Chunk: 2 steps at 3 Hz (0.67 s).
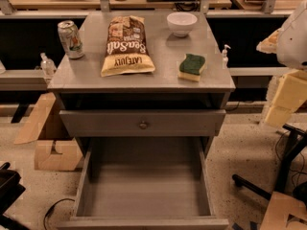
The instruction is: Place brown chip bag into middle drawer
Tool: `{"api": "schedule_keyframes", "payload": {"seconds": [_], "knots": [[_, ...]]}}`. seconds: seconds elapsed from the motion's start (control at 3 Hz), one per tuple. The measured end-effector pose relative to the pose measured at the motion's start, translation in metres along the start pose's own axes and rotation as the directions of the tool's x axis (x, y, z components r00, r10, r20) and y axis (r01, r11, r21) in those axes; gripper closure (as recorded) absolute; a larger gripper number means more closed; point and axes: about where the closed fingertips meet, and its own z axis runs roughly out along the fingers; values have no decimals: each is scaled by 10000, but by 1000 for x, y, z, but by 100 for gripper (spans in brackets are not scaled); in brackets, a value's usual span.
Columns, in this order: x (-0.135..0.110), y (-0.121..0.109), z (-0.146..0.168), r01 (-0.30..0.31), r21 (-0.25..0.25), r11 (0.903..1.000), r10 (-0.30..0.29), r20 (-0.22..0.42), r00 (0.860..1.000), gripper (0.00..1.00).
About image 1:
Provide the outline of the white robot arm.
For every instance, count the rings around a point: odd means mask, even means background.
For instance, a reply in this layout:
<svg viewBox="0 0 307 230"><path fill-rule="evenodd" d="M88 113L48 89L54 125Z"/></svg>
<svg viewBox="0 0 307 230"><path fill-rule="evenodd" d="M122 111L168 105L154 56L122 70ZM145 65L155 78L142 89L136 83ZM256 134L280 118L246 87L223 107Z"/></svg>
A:
<svg viewBox="0 0 307 230"><path fill-rule="evenodd" d="M283 25L259 42L256 50L276 54L277 61L291 72L274 78L269 85L269 107L264 123L283 127L307 101L307 1L302 1Z"/></svg>

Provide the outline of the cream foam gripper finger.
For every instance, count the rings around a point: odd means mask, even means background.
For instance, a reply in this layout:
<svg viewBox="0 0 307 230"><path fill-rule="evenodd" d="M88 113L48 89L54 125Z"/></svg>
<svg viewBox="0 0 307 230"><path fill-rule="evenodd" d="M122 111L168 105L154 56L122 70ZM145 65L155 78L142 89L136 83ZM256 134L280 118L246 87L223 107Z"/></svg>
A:
<svg viewBox="0 0 307 230"><path fill-rule="evenodd" d="M277 48L277 38L280 30L277 29L273 33L271 33L267 38L262 40L256 46L256 50L265 54L275 54Z"/></svg>
<svg viewBox="0 0 307 230"><path fill-rule="evenodd" d="M264 119L271 127L283 127L307 102L307 72L294 70L277 79L278 85Z"/></svg>

